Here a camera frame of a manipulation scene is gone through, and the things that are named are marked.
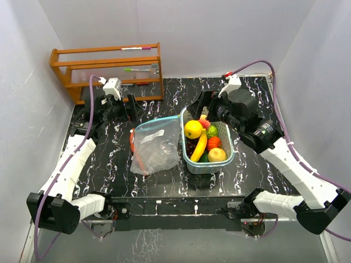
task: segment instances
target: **blue basket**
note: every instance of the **blue basket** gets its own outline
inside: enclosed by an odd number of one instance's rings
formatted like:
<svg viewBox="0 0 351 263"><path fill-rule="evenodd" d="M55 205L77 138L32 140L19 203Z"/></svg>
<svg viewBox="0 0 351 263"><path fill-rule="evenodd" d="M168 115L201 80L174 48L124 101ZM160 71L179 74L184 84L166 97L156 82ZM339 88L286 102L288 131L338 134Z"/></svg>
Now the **blue basket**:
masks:
<svg viewBox="0 0 351 263"><path fill-rule="evenodd" d="M207 107L203 108L202 114L208 114ZM186 161L189 172L192 174L212 174L220 171L222 167L229 164L234 159L234 147L233 142L230 138L230 131L228 126L223 122L213 122L212 125L216 126L218 129L218 137L221 139L223 144L223 150L227 154L228 158L222 162L213 163L196 163L189 159L186 155L186 138L184 134L185 124L192 120L190 113L187 111L186 107L182 109L180 113L180 125L182 127L182 145L183 145L183 158Z"/></svg>

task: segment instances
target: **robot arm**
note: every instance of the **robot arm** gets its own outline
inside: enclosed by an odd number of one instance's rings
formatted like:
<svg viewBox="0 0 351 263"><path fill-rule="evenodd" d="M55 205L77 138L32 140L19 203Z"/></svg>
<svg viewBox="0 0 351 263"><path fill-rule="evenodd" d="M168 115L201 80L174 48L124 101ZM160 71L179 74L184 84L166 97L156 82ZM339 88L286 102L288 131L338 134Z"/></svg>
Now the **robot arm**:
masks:
<svg viewBox="0 0 351 263"><path fill-rule="evenodd" d="M85 99L85 107L75 117L65 151L51 174L49 180L43 185L39 193L30 193L27 206L33 221L35 221L38 206L45 192L48 190L59 169L71 155L71 160L60 173L56 183L50 190L41 213L39 227L56 232L71 234L78 226L80 220L95 213L108 213L109 195L93 192L82 198L72 200L72 195L79 175L92 152L96 148L99 138L105 132L105 125L113 120L136 121L141 118L142 109L135 98L128 96L126 105L120 96L118 78L110 78L103 87L103 94L96 94L94 98L94 118L88 139L82 147L74 153L77 146L83 141L87 132L90 113L90 97Z"/></svg>
<svg viewBox="0 0 351 263"><path fill-rule="evenodd" d="M210 122L224 122L238 132L240 140L272 163L291 182L300 196L277 195L255 189L238 209L238 214L254 217L258 213L274 213L296 219L308 231L321 234L350 201L343 189L320 180L304 170L291 155L284 133L273 121L258 111L258 101L241 86L237 75L223 76L228 84L221 91L202 92L189 112L199 119L208 107Z"/></svg>

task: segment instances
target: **white backdrop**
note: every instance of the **white backdrop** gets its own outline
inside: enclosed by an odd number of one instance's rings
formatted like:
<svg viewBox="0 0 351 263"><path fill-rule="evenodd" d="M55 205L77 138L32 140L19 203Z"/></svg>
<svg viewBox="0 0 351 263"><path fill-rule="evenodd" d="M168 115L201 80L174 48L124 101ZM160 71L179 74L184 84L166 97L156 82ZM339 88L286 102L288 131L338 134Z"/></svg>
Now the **white backdrop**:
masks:
<svg viewBox="0 0 351 263"><path fill-rule="evenodd" d="M39 0L64 48L161 42L164 77L277 68L314 0ZM264 65L246 72L267 73Z"/></svg>
<svg viewBox="0 0 351 263"><path fill-rule="evenodd" d="M0 0L0 262L18 262L26 199L56 166L73 103L49 67L62 48L37 0Z"/></svg>
<svg viewBox="0 0 351 263"><path fill-rule="evenodd" d="M299 153L318 172L351 189L351 2L318 0L278 70L278 98ZM351 204L330 229L351 238ZM351 243L333 238L340 262Z"/></svg>

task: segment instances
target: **marble pattern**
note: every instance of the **marble pattern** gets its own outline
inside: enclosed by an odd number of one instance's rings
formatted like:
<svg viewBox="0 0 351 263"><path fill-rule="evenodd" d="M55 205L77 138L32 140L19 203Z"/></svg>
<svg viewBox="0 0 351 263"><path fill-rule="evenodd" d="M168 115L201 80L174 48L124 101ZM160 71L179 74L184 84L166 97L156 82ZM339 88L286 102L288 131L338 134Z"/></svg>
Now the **marble pattern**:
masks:
<svg viewBox="0 0 351 263"><path fill-rule="evenodd" d="M264 117L277 122L272 98L264 77L241 78L242 88L248 89L259 100ZM142 101L145 115L140 122L178 115L191 104L201 90L221 89L220 78L164 79L164 101ZM154 95L157 84L138 87L143 96ZM130 93L123 87L123 94ZM76 106L73 116L79 110ZM74 197L90 191L110 193L113 197L215 197L246 196L256 187L284 195L298 194L291 184L269 162L244 145L234 131L231 138L235 148L234 160L216 174L193 175L186 168L182 148L178 146L180 162L170 170L142 176L130 172L133 154L129 146L129 131L139 123L110 123L105 135L80 175Z"/></svg>

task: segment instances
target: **marker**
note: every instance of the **marker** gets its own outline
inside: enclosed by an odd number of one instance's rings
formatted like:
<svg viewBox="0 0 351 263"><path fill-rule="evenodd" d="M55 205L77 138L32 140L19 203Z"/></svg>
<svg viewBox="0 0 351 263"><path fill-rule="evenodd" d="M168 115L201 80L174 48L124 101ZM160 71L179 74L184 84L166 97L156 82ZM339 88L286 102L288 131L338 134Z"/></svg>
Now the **marker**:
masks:
<svg viewBox="0 0 351 263"><path fill-rule="evenodd" d="M121 48L121 50L145 50L145 49L151 49L151 47Z"/></svg>
<svg viewBox="0 0 351 263"><path fill-rule="evenodd" d="M130 72L130 71L148 71L150 72L151 70L144 69L144 70L138 70L138 69L133 69L133 68L125 68L124 71Z"/></svg>

